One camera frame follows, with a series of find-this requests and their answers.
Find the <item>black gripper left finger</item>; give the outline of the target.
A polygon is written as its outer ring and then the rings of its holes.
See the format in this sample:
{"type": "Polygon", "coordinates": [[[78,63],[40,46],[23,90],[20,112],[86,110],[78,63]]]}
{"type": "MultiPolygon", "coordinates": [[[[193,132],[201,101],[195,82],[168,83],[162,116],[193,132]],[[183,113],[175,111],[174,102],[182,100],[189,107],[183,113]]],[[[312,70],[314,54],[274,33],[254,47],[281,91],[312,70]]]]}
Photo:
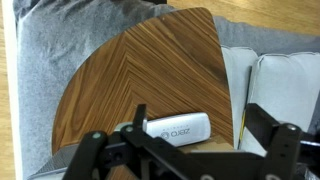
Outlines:
{"type": "Polygon", "coordinates": [[[145,131],[147,123],[147,106],[139,104],[133,119],[133,128],[135,130],[145,131]]]}

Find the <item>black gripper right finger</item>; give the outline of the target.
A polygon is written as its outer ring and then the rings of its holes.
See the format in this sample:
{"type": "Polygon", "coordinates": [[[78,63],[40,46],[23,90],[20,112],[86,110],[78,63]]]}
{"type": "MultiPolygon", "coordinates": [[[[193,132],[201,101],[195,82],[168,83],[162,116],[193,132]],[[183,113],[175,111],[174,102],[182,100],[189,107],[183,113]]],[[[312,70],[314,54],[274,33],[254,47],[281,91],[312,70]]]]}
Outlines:
{"type": "Polygon", "coordinates": [[[244,150],[265,154],[278,126],[279,123],[258,104],[248,104],[244,122],[244,150]]]}

